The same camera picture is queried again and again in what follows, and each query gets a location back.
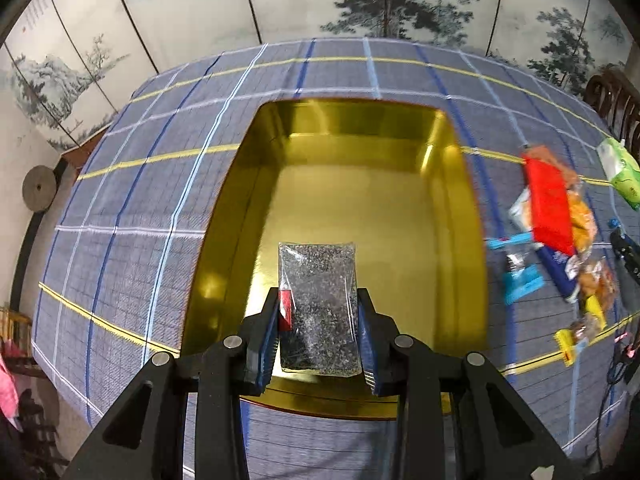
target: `wooden furniture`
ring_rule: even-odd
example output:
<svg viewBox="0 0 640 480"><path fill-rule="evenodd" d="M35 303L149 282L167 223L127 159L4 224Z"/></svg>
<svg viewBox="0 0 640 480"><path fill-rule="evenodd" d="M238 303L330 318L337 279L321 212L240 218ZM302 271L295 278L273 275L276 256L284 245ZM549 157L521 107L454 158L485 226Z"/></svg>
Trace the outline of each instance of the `wooden furniture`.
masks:
<svg viewBox="0 0 640 480"><path fill-rule="evenodd" d="M617 66L589 79L584 101L605 120L612 136L640 160L640 92Z"/></svg>
<svg viewBox="0 0 640 480"><path fill-rule="evenodd" d="M0 309L0 353L12 374L47 378L31 354L30 317L8 308Z"/></svg>
<svg viewBox="0 0 640 480"><path fill-rule="evenodd" d="M104 126L101 130L96 132L93 136L83 142L80 146L67 150L62 154L64 158L71 166L76 169L76 176L80 174L82 168L89 160L93 150L98 145L98 142L102 139L105 132L109 129L111 123Z"/></svg>

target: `yellow metal tray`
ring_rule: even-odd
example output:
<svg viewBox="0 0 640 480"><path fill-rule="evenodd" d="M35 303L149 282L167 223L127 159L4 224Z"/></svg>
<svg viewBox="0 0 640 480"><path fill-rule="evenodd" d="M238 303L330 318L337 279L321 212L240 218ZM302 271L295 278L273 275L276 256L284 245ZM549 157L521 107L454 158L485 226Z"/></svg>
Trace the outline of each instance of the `yellow metal tray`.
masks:
<svg viewBox="0 0 640 480"><path fill-rule="evenodd" d="M448 354L484 348L481 221L442 111L352 99L263 105L210 219L182 354L261 310L278 285L278 242L354 242L358 286L401 332ZM266 393L248 400L309 415L396 416L396 400L373 397L362 376L286 373L279 356Z"/></svg>

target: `black cable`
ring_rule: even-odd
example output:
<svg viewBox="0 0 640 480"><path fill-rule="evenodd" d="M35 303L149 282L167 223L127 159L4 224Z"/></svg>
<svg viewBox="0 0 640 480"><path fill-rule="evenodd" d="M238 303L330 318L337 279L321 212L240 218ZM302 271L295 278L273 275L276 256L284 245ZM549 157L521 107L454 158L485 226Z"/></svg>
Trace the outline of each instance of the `black cable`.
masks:
<svg viewBox="0 0 640 480"><path fill-rule="evenodd" d="M129 12L129 7L127 7L127 3L124 0L120 0L120 3L124 7L124 11L127 13L127 17L129 18L129 21L131 23L131 27L133 27L133 31L136 33L136 36L138 37L138 41L140 42L140 45L142 45L142 49L145 51L145 54L146 54L146 57L149 60L149 63L151 63L151 66L156 71L156 74L159 74L160 72L158 72L158 67L154 63L154 60L151 57L151 54L149 53L149 50L146 47L145 42L142 41L142 36L140 36L140 32L138 31L138 28L136 27L136 23L133 21L133 18L131 17L131 13Z"/></svg>
<svg viewBox="0 0 640 480"><path fill-rule="evenodd" d="M601 471L604 466L602 464L602 452L600 450L600 424L602 423L602 415L604 414L604 406L607 402L607 397L609 397L613 387L618 384L625 375L627 364L622 361L624 352L625 350L622 348L622 345L614 345L611 362L607 369L607 389L602 396L602 402L600 403L600 409L598 410L598 421L596 422L596 456L598 459L598 466Z"/></svg>
<svg viewBox="0 0 640 480"><path fill-rule="evenodd" d="M494 40L494 32L495 32L495 24L498 22L498 13L500 12L500 3L502 0L498 0L497 5L495 6L495 16L494 16L494 26L491 27L491 34L489 35L489 43L486 44L486 52L485 56L489 56L491 52L491 42Z"/></svg>

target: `bag of seeds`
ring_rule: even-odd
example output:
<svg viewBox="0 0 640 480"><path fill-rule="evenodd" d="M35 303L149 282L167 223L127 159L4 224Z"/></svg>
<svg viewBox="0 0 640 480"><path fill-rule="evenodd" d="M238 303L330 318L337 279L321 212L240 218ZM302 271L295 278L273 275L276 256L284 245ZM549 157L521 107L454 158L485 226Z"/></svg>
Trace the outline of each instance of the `bag of seeds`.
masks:
<svg viewBox="0 0 640 480"><path fill-rule="evenodd" d="M282 369L361 373L355 246L280 243L278 271Z"/></svg>

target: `blue stripe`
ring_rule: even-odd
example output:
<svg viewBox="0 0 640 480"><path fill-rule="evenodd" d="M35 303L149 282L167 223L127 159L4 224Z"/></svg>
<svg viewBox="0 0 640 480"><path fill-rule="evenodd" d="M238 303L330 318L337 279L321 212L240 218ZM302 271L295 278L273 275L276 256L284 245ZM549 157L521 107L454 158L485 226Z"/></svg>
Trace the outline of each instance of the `blue stripe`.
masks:
<svg viewBox="0 0 640 480"><path fill-rule="evenodd" d="M427 60L427 56L423 52L423 50L420 48L420 45L414 44L414 47L418 51L418 56L422 59L422 62L427 64L427 71L435 80L436 85L438 87L438 91L446 98L446 96L449 94L447 92L447 88L444 86L444 83L442 82L442 79L440 79L440 76L438 75L437 70L430 65L429 61ZM446 102L447 102L447 106L449 107L449 111L453 115L456 121L456 124L458 125L458 129L460 133L465 137L465 142L472 148L477 148L478 143L474 139L474 136L469 130L468 126L466 126L466 123L462 118L462 114L460 113L460 110L458 110L458 106L451 99L446 98ZM482 157L480 155L472 155L471 157L474 162L474 166L476 167L476 171L480 176L480 184L484 188L484 192L489 202L489 209L491 211L492 217L494 218L494 228L496 232L495 237L503 238L505 236L504 225L502 224L502 219L500 218L498 203L496 201L496 193L491 184L491 181L489 180L489 176L487 175L486 168L484 166L484 160L482 160Z"/></svg>
<svg viewBox="0 0 640 480"><path fill-rule="evenodd" d="M246 400L240 401L240 420L242 421L242 440L244 441L244 452L246 453L249 449L249 410L251 409L251 404L246 402Z"/></svg>
<svg viewBox="0 0 640 480"><path fill-rule="evenodd" d="M302 68L300 69L300 73L298 74L298 82L296 83L296 93L294 94L294 97L298 97L300 95L300 90L302 90L302 87L305 84L306 67L309 65L309 58L313 54L315 46L316 40L311 40L311 43L309 43L309 48L306 50L306 56L304 62L302 63Z"/></svg>
<svg viewBox="0 0 640 480"><path fill-rule="evenodd" d="M427 56L424 53L423 49L421 49L420 45L414 44L414 47L417 50L418 56L420 57L422 62L427 64L427 70L430 73L430 75L433 77L434 81L436 82L436 85L438 86L438 91L443 96L446 97L448 95L447 88L444 86L444 83L440 78L440 76L438 75L437 70L434 69L429 64L429 60L427 59ZM466 143L472 148L477 148L478 143L474 139L474 136L471 133L471 130L468 128L468 126L466 126L466 123L462 118L462 114L460 113L460 110L458 110L458 106L456 105L456 103L453 100L447 99L447 98L445 99L445 101L447 102L447 107L449 107L449 111L451 115L454 117L456 124L458 125L458 131L465 137ZM489 203L489 210L491 211L491 215L494 219L494 229L496 231L497 238L502 238L505 235L504 225L502 224L502 219L500 218L500 212L499 212L498 203L496 200L496 193L491 183L491 180L489 179L489 176L486 172L486 168L484 166L484 160L482 160L482 157L480 157L479 155L472 155L471 160L474 163L476 172L480 177L480 183L484 188L485 195L487 196L487 200ZM505 317L506 317L505 338L506 338L506 346L507 346L507 360L509 364L512 364L516 362L516 326L515 326L515 312L514 312L513 305L505 305ZM516 375L511 374L507 377L507 379L511 384L515 384Z"/></svg>
<svg viewBox="0 0 640 480"><path fill-rule="evenodd" d="M193 91L203 81L204 76L206 76L207 73L209 72L209 70L211 70L213 68L213 66L217 63L217 61L220 59L221 55L222 54L220 54L214 60L214 62L209 65L209 67L205 70L205 73L202 75L202 78L198 79L198 81L196 81L196 84L193 85L191 87L191 89L187 92L187 95L185 95L182 98L182 101L180 101L180 104L178 105L176 111L169 117L167 122L164 124L164 126L162 127L162 130L160 131L160 133L156 137L156 140L154 141L154 143L151 145L151 148L149 149L149 151L146 154L146 156L149 157L149 156L152 155L152 153L154 152L155 148L158 146L158 143L160 142L160 140L164 136L165 131L169 127L169 124L174 120L174 117L176 116L176 114L178 113L180 108L182 108L182 106L187 101L187 99L191 96ZM116 220L115 220L115 226L116 227L118 227L120 225L120 219L122 218L122 214L124 213L124 210L127 208L127 205L129 204L129 200L131 199L131 196L133 195L133 192L136 189L138 181L140 180L140 175L142 174L142 172L145 169L145 167L146 167L146 163L143 163L138 168L138 172L136 173L136 177L133 180L133 183L131 184L131 187L129 188L129 191L127 192L127 195L126 195L125 200L124 200L124 202L122 204L122 207L120 208L120 211L118 211L118 214L116 215ZM91 304L91 313L92 314L95 313L95 309L96 309L96 307L98 305L98 296L100 295L100 288L102 287L102 278L104 277L104 270L105 270L105 268L107 266L107 261L109 260L109 256L111 254L111 248L113 247L113 241L114 241L115 237L116 237L116 233L114 231L111 234L111 237L109 238L109 243L107 245L107 250L104 253L104 258L102 260L102 265L100 266L100 273L98 274L98 282L97 282L97 285L95 287L94 300L93 300L93 302ZM87 399L90 398L89 397L89 368L90 368L90 364L91 364L91 340L92 340L93 334L94 334L94 320L90 319L89 320L89 332L88 332L88 338L87 338L87 344L86 344L86 364L85 364L85 368L84 368L84 387L86 389L86 395L85 396L86 396ZM86 404L86 416L87 416L87 421L89 422L89 425L92 426L91 410L89 409L89 403Z"/></svg>
<svg viewBox="0 0 640 480"><path fill-rule="evenodd" d="M502 67L502 68L505 71L507 77L509 77L511 79L511 81L513 81L514 84L516 84L517 86L522 88L522 86L520 86L517 83L517 81L513 78L513 76L509 73L509 71L505 67ZM533 107L536 109L536 111L540 115L540 118L542 118L543 121L546 121L547 123L551 124L551 122L544 115L542 110L540 110L538 108L538 106L533 101L533 99L529 96L529 94L525 93L525 95L527 96L527 99L529 100L529 102L533 105ZM574 157L573 157L573 155L571 153L571 148L569 147L569 145L564 140L564 137L562 136L562 134L560 132L558 132L557 129L555 129L555 128L552 128L552 129L553 129L553 131L556 132L556 135L558 135L558 138L560 139L560 141L564 145L564 152L566 153L566 156L569 159L569 163L571 164L571 167L574 169L574 171L576 171L576 173L577 173L577 170L576 170L576 167L575 167ZM593 208L593 202L591 201L591 196L589 195L589 191L587 190L586 186L584 187L584 195L585 195L585 198L587 199L587 202L589 204L589 208L591 209L591 212L593 213L593 219L596 222L596 227L598 229L598 234L600 235L600 240L604 241L604 236L602 235L602 230L600 229L600 223L598 222L598 216L596 215L596 210ZM604 257L605 257L605 259L607 261L607 265L609 266L609 268L613 269L614 267L612 267L612 265L611 265L611 262L609 260L609 255L607 254L607 251L604 251ZM615 321L618 322L618 300L615 300L613 302L613 315L614 315ZM569 403L569 422L570 422L571 425L573 425L573 423L574 423L573 421L575 421L575 404L576 404L575 397L577 396L577 378L575 377L575 373L576 373L576 371L574 369L574 378L572 379L572 388L571 388L571 401ZM611 394L610 394L610 397L609 397L609 406L611 406L612 403L613 403L614 392L615 392L615 386L613 386L611 388ZM611 420L611 412L607 413L606 427L609 426L610 420Z"/></svg>
<svg viewBox="0 0 640 480"><path fill-rule="evenodd" d="M569 435L567 442L571 442L575 436L575 405L578 399L578 378L580 378L580 354L578 354L575 359L573 375L571 378L571 398L569 400Z"/></svg>
<svg viewBox="0 0 640 480"><path fill-rule="evenodd" d="M142 85L138 90L138 94L144 92L146 90L146 87L148 87L151 84L152 81L153 81L152 79L149 79L144 85ZM91 152L91 155L89 155L89 158L87 159L87 162L82 167L81 174L87 173L89 171L89 167L91 166L91 163L94 161L95 155L96 155L96 153L98 153L98 150L100 150L100 147L102 146L104 140L106 139L107 134L111 130L114 130L116 128L116 126L118 126L118 124L120 123L120 120L122 120L122 118L124 117L124 114L127 113L127 110L129 110L129 107L131 106L131 104L132 104L131 102L127 103L127 105L122 110L120 110L120 112L118 113L118 115L115 118L115 120L113 121L113 123L111 123L111 126L109 127L109 129L104 133L104 135L102 136L102 138L100 139L98 144L96 144L96 147Z"/></svg>
<svg viewBox="0 0 640 480"><path fill-rule="evenodd" d="M380 85L378 84L378 74L376 74L376 65L373 63L373 56L371 55L369 38L362 38L362 46L364 48L364 54L367 56L367 73L369 74L369 84L373 88L373 95L376 99L382 99Z"/></svg>
<svg viewBox="0 0 640 480"><path fill-rule="evenodd" d="M468 65L468 67L471 70L473 70L479 76L482 76L482 73L468 60L468 58L465 56L464 53L461 52L460 57L463 59L463 61ZM484 88L489 92L491 97L494 99L495 103L500 108L502 108L502 110L504 110L504 112L507 114L507 118L511 123L513 130L516 132L516 135L520 137L520 140L522 141L522 145L526 146L528 144L527 139L522 133L522 130L520 129L520 125L518 124L518 120L514 117L513 112L504 105L504 103L502 102L498 94L495 93L494 89L492 88L491 83L489 83L484 77L480 77L479 79L482 83L482 86L484 86Z"/></svg>
<svg viewBox="0 0 640 480"><path fill-rule="evenodd" d="M234 89L231 91L231 94L229 94L229 96L226 98L225 103L222 105L222 109L216 115L216 119L213 121L213 124L211 125L211 129L209 130L209 133L207 134L207 138L204 140L204 143L202 145L202 149L200 150L200 153L198 154L198 156L196 157L195 162L193 163L193 167L191 168L191 173L189 174L189 177L187 179L187 183L185 184L184 189L182 190L182 194L180 196L180 200L178 200L178 205L175 207L174 212L171 214L170 232L169 232L169 235L164 239L164 246L162 247L162 254L160 256L160 263L158 264L158 268L156 270L156 278L154 280L154 288L153 288L153 291L151 293L151 299L149 301L149 308L148 308L148 311L147 311L147 314L146 314L146 327L145 327L145 341L146 341L146 343L148 343L149 338L151 338L151 335L153 333L154 319L155 319L155 316L156 316L156 305L158 304L158 295L159 295L159 291L160 291L160 286L162 284L162 278L164 277L164 268L166 266L167 257L169 255L169 252L171 251L171 246L172 246L172 243L174 241L173 232L174 232L174 230L175 230L175 228L177 226L178 218L180 217L180 213L182 212L182 208L184 207L184 205L185 205L185 203L187 201L187 197L189 196L189 193L191 192L191 187L193 186L193 183L194 183L194 181L196 179L196 175L198 174L198 170L200 169L200 165L202 163L202 159L204 158L204 153L205 153L206 149L209 147L209 144L211 143L211 140L216 135L216 132L217 132L218 128L220 127L220 123L222 122L222 117L226 113L226 111L228 110L230 102L232 101L232 99L234 99L236 97L236 94L238 94L238 91L239 91L240 87L244 84L244 80L249 75L249 72L255 66L255 63L258 61L258 59L264 53L265 49L268 46L269 46L269 44L265 43L262 46L262 48L260 49L260 52L258 52L258 54L252 59L252 62L249 63L249 66L242 73L242 76L240 77L240 79L236 83L236 86L234 87ZM146 354L147 354L147 350L148 350L148 345L146 343L145 343L145 351L143 352L143 355L142 355L143 363L144 363L144 360L147 359Z"/></svg>

